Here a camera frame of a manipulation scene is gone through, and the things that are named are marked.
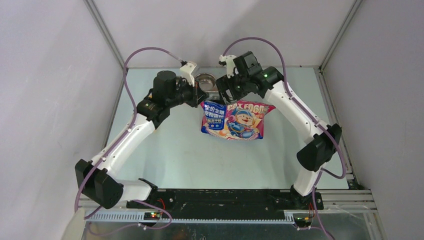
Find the pink double pet feeder base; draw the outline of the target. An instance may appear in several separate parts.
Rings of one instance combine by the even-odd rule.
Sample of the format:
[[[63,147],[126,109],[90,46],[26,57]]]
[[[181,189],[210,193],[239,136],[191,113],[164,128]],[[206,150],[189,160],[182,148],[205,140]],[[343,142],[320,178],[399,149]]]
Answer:
[[[207,90],[199,88],[197,91],[197,100],[199,103],[203,101],[220,101],[221,95],[218,90]]]

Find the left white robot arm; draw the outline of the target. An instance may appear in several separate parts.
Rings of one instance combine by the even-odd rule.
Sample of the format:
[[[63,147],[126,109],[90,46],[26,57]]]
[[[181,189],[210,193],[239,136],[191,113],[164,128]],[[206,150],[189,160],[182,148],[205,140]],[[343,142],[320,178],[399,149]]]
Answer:
[[[152,184],[146,180],[119,180],[118,173],[139,144],[169,117],[172,108],[183,104],[195,108],[208,97],[192,70],[181,67],[179,71],[180,75],[170,70],[158,72],[147,95],[133,104],[133,115],[119,135],[91,160],[76,163],[76,209],[81,195],[105,209],[121,201],[136,200],[145,208],[156,206],[158,194]]]

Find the colourful cat food bag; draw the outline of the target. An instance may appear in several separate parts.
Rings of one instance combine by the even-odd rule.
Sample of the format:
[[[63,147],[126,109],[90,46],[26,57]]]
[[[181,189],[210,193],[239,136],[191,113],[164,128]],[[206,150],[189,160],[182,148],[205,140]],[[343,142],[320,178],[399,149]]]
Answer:
[[[264,137],[264,118],[276,107],[271,104],[239,100],[224,105],[212,101],[201,104],[201,132],[226,140],[252,141]]]

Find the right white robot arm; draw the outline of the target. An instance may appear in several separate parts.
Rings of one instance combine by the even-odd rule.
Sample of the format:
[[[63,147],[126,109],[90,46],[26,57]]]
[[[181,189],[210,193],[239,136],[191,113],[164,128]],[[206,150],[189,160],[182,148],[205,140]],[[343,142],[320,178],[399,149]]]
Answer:
[[[310,193],[320,172],[337,152],[341,127],[317,117],[294,93],[285,74],[273,66],[263,68],[251,51],[240,56],[221,55],[218,63],[226,69],[216,81],[225,104],[256,94],[276,107],[301,136],[305,146],[296,154],[301,169],[292,185],[295,192],[290,201],[295,208],[304,209],[311,202]]]

